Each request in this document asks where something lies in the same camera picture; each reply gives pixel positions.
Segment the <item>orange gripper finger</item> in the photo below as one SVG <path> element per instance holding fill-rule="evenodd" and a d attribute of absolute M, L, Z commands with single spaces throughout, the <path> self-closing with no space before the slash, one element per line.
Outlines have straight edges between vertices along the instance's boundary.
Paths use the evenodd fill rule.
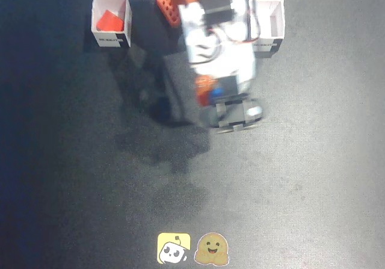
<path fill-rule="evenodd" d="M 196 98 L 201 107 L 210 104 L 210 93 L 216 87 L 217 80 L 209 75 L 196 77 Z"/>

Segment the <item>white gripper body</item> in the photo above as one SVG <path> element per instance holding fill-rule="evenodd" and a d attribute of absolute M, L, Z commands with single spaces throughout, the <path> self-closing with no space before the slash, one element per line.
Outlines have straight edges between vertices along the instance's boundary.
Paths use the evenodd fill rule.
<path fill-rule="evenodd" d="M 256 75 L 252 45 L 188 46 L 190 66 L 198 75 L 235 79 L 237 94 L 247 93 Z"/>

